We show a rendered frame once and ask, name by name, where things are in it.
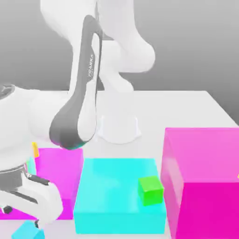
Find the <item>large pink box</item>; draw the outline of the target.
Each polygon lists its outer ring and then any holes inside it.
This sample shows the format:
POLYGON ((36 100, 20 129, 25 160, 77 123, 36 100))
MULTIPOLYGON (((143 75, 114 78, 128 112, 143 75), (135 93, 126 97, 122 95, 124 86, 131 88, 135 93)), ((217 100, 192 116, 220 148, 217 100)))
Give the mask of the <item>large pink box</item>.
POLYGON ((161 182, 172 239, 239 239, 239 127, 166 128, 161 182))

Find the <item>large cyan box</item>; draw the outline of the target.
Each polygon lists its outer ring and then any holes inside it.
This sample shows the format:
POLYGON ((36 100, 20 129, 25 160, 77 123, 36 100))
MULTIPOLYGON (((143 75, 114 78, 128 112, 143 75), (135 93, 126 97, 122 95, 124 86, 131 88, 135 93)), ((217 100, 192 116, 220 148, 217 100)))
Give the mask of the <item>large cyan box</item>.
POLYGON ((138 179, 158 174, 154 159, 85 159, 74 207, 77 234, 163 234, 165 203, 143 206, 138 179))

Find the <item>small green cube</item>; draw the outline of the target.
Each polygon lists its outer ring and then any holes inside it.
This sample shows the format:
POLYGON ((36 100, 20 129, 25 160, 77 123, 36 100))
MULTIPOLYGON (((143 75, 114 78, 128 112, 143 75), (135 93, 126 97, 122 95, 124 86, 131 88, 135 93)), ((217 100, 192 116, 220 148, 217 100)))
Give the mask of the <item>small green cube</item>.
POLYGON ((138 179, 138 195, 143 206, 161 204, 164 187, 158 176, 146 176, 138 179))

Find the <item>small light blue cube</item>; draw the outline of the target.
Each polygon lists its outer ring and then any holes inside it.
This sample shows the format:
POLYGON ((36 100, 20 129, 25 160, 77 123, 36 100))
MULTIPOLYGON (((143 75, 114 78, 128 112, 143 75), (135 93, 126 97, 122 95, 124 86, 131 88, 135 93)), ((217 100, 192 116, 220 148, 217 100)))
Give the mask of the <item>small light blue cube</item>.
POLYGON ((11 239, 45 239, 45 234, 35 226, 34 221, 27 220, 12 234, 11 239))

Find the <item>large magenta box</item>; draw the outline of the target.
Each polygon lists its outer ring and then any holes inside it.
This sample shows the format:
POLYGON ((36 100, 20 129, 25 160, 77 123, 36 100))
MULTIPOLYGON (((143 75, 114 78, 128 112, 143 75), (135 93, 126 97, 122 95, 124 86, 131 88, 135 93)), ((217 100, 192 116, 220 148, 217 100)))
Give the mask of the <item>large magenta box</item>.
POLYGON ((63 203, 59 220, 72 220, 84 157, 82 149, 40 148, 36 175, 56 185, 63 203))

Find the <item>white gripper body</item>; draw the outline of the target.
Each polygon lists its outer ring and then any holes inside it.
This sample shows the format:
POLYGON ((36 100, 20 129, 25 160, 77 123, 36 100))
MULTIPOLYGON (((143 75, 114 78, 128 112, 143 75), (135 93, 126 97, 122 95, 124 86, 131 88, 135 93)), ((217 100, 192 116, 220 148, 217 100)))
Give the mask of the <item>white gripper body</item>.
POLYGON ((60 193, 53 183, 24 183, 14 193, 0 190, 0 204, 35 217, 40 224, 55 221, 63 211, 60 193))

